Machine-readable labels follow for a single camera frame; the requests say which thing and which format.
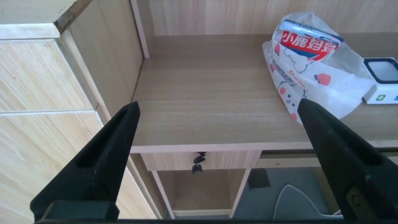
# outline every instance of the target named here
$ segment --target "white box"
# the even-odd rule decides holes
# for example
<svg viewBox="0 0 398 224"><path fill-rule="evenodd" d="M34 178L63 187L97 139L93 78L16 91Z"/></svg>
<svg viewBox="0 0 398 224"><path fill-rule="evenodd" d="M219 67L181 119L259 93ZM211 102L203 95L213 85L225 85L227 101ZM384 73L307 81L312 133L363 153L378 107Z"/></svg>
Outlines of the white box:
<svg viewBox="0 0 398 224"><path fill-rule="evenodd" d="M398 64L394 58L365 58L374 85L363 97L367 104L398 104Z"/></svg>

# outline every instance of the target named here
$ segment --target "white plastic bag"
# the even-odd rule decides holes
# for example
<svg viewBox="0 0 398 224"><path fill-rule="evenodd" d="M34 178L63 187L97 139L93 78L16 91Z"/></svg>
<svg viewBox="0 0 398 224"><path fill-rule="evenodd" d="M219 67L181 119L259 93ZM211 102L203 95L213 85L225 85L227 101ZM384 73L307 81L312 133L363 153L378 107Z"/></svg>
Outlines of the white plastic bag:
<svg viewBox="0 0 398 224"><path fill-rule="evenodd" d="M282 21L285 19L336 34L313 12L292 13ZM359 106L362 97L373 85L363 58L345 43L340 44L333 55L314 61L296 54L279 42L278 26L272 40L263 43L262 49L279 95L291 117L300 124L297 107L301 98L317 102L341 119Z"/></svg>

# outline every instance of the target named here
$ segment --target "wood grain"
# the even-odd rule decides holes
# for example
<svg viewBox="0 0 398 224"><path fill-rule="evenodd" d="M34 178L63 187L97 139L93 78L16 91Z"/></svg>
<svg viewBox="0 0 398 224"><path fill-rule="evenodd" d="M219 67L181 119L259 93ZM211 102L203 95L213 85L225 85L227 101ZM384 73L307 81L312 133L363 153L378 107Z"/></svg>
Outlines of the wood grain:
<svg viewBox="0 0 398 224"><path fill-rule="evenodd" d="M161 192L156 184L154 176L145 167L140 154L131 154L127 162L127 168L141 189L156 218L166 218L166 206Z"/></svg>
<svg viewBox="0 0 398 224"><path fill-rule="evenodd" d="M68 62L70 68L79 81L83 91L86 93L89 99L94 99L97 102L97 111L101 111L99 115L101 119L105 121L103 123L107 123L112 116L105 105L104 99L101 96L98 87L95 85L93 77L88 70L83 56L81 56L81 53L76 46L70 31L66 30L56 41L65 57L65 60Z"/></svg>
<svg viewBox="0 0 398 224"><path fill-rule="evenodd" d="M251 169L239 169L239 170L228 170L228 185L229 185L229 197L231 200L232 209L229 214L230 218L233 218L236 207L241 199L244 186L248 181L248 177Z"/></svg>
<svg viewBox="0 0 398 224"><path fill-rule="evenodd" d="M60 34L92 0L3 0L0 39L49 39Z"/></svg>
<svg viewBox="0 0 398 224"><path fill-rule="evenodd" d="M240 197L245 170L206 170L195 175L182 170L153 173L159 176L174 215L229 215Z"/></svg>
<svg viewBox="0 0 398 224"><path fill-rule="evenodd" d="M0 85L0 112L93 109L51 39L0 41Z"/></svg>
<svg viewBox="0 0 398 224"><path fill-rule="evenodd" d="M160 190L160 194L163 197L167 211L172 219L175 219L172 205L174 203L174 173L168 172L162 175L160 178L157 171L152 171L156 184Z"/></svg>
<svg viewBox="0 0 398 224"><path fill-rule="evenodd" d="M129 1L93 1L69 31L113 116L131 102L143 59Z"/></svg>
<svg viewBox="0 0 398 224"><path fill-rule="evenodd" d="M392 162L398 164L397 152L382 152ZM260 156L256 168L321 167L317 155L313 153L272 153Z"/></svg>
<svg viewBox="0 0 398 224"><path fill-rule="evenodd" d="M389 44L398 33L343 37L362 56L398 58ZM142 113L132 152L310 149L269 75L261 44L270 38L157 37L133 98ZM361 104L342 121L373 146L396 147L397 113L394 105Z"/></svg>
<svg viewBox="0 0 398 224"><path fill-rule="evenodd" d="M101 129L95 111L0 116L1 223L3 211L33 221L30 201Z"/></svg>
<svg viewBox="0 0 398 224"><path fill-rule="evenodd" d="M157 218L152 207L142 193L137 179L132 176L131 171L127 168L124 171L116 205L120 210L119 219Z"/></svg>
<svg viewBox="0 0 398 224"><path fill-rule="evenodd" d="M212 215L229 215L231 209L212 209L212 210L174 210L176 217L195 217L195 216L212 216Z"/></svg>
<svg viewBox="0 0 398 224"><path fill-rule="evenodd" d="M337 32L396 32L391 0L149 0L155 35L270 34L291 12L314 11Z"/></svg>
<svg viewBox="0 0 398 224"><path fill-rule="evenodd" d="M131 0L131 8L136 20L137 31L144 57L149 58L149 52L154 48L155 37L149 1Z"/></svg>
<svg viewBox="0 0 398 224"><path fill-rule="evenodd" d="M167 173L159 171L162 182L167 181ZM230 209L228 180L226 170L206 170L193 175L191 171L172 171L174 173L171 197L173 210L217 210Z"/></svg>
<svg viewBox="0 0 398 224"><path fill-rule="evenodd" d="M207 152L201 162L203 170L254 168L261 151L221 151ZM148 170L191 170L197 152L142 153Z"/></svg>

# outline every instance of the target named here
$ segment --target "floor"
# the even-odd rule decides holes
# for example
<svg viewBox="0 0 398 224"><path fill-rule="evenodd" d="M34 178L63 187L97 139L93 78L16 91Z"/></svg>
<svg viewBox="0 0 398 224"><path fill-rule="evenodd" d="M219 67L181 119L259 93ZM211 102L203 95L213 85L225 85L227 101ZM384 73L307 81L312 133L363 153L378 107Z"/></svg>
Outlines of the floor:
<svg viewBox="0 0 398 224"><path fill-rule="evenodd" d="M275 168L267 169L266 171L271 187L250 189L248 184L246 184L233 218L271 220L274 216L274 208L278 196L287 184L301 190L320 213L330 214L312 168ZM290 206L299 207L300 213L313 213L311 206L303 207L301 202L296 205L295 202L297 201L292 196L291 201L289 201L291 203ZM177 219L227 218L227 216L177 217Z"/></svg>

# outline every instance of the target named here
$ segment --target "drawer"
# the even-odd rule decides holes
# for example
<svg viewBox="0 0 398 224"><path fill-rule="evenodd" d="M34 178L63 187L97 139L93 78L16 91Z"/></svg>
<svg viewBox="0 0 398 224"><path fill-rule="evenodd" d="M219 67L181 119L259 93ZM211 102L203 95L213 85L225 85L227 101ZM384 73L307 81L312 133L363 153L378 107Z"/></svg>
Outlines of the drawer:
<svg viewBox="0 0 398 224"><path fill-rule="evenodd" d="M148 170L191 170L197 152L168 152L141 154ZM255 168L261 151L216 151L206 152L206 160L201 162L207 169Z"/></svg>

